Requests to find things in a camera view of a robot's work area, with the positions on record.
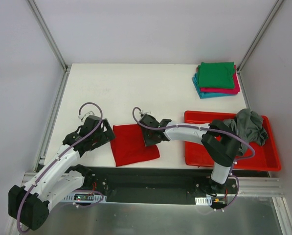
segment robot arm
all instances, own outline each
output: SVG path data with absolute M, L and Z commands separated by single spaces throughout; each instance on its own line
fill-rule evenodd
M 146 146 L 158 144 L 161 141 L 189 141 L 202 144 L 215 162 L 211 174 L 211 186 L 216 184 L 223 185 L 226 182 L 240 147 L 240 142 L 230 136 L 208 131 L 208 129 L 216 129 L 236 135 L 222 121 L 214 120 L 212 123 L 201 125 L 177 123 L 170 119 L 163 119 L 158 122 L 151 115 L 141 114 L 139 123 L 152 128 L 166 128 L 163 130 L 150 130 L 142 126 L 141 129 Z M 197 128 L 186 128 L 185 126 L 196 126 Z
M 82 126 L 66 136 L 63 145 L 61 145 L 52 161 L 22 187 L 14 185 L 10 189 L 8 212 L 11 217 L 17 219 L 18 211 L 22 210 L 20 222 L 32 230 L 36 230 L 46 221 L 52 208 L 67 194 L 78 188 L 87 188 L 92 185 L 92 171 L 82 165 L 73 167 L 67 176 L 59 179 L 86 151 L 92 151 L 115 138 L 108 120 L 102 120 L 102 126 L 97 126 L 100 123 L 99 121 L 100 118 L 94 115 L 86 117 Z M 94 128 L 96 130 L 92 134 L 77 143 Z M 27 194 L 25 203 L 20 208 L 20 204 Z

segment metal floor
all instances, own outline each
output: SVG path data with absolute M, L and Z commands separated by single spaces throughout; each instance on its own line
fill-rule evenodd
M 209 207 L 101 203 L 77 209 L 63 203 L 29 235 L 281 235 L 271 198 L 238 197 L 225 212 Z

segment blue cloth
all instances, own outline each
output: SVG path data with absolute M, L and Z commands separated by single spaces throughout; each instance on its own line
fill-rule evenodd
M 196 73 L 195 76 L 193 77 L 193 83 L 195 85 L 196 91 L 197 91 L 200 99 L 231 96 L 231 94 L 224 94 L 224 93 L 201 92 L 200 87 L 198 87 L 198 85 L 197 85 L 197 76 L 199 76 L 199 73 Z

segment pink cloth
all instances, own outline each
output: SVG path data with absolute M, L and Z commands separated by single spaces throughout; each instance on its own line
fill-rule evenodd
M 234 80 L 234 89 L 223 89 L 223 88 L 202 88 L 200 87 L 201 92 L 216 92 L 216 93 L 224 93 L 224 94 L 237 94 L 240 91 L 238 79 L 236 72 L 233 75 Z

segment gray cloth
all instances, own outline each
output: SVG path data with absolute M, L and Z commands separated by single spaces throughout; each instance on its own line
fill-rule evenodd
M 223 122 L 248 143 L 256 142 L 262 146 L 269 138 L 266 130 L 262 127 L 263 118 L 250 109 L 242 109 L 234 119 L 227 119 Z M 241 144 L 237 155 L 244 155 L 247 149 L 245 144 Z

